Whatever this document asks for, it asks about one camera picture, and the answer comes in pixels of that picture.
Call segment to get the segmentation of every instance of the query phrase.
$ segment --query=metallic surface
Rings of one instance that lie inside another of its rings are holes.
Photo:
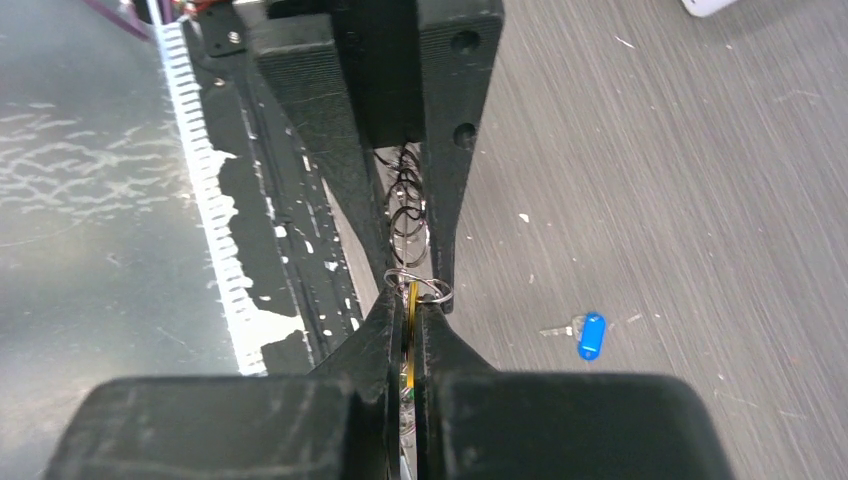
[[[236,373],[155,49],[82,2],[0,6],[0,478],[129,375]]]
[[[739,478],[848,478],[848,4],[506,8],[454,328],[500,368],[680,376]],[[592,310],[591,367],[540,334]]]

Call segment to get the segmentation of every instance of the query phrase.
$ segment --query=yellow strip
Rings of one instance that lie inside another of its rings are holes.
[[[409,307],[407,309],[406,325],[409,346],[406,350],[406,386],[407,388],[413,388],[415,385],[415,309],[418,306],[418,282],[409,284],[407,303]]]

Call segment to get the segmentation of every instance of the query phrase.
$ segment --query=blue key head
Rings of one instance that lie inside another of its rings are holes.
[[[580,343],[577,344],[577,353],[583,360],[591,362],[601,356],[601,347],[604,345],[606,331],[607,321],[601,314],[591,312],[586,315],[586,323],[583,325]]]

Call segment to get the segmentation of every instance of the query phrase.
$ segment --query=white strip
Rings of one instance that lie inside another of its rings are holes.
[[[151,12],[159,11],[157,1],[147,0]],[[253,282],[236,256],[238,247],[229,227],[236,210],[232,198],[221,193],[218,183],[221,166],[233,155],[214,150],[209,142],[197,93],[200,86],[191,67],[182,22],[162,25],[157,15],[151,17],[239,372],[263,374],[262,346],[303,331],[303,319],[260,310],[248,295],[246,288]]]

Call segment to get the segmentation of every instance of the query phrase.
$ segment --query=screw hole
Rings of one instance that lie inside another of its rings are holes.
[[[480,46],[480,35],[466,30],[459,32],[451,39],[451,50],[459,55],[471,55]]]
[[[474,148],[477,140],[477,127],[470,123],[463,123],[453,131],[453,143],[463,150]]]

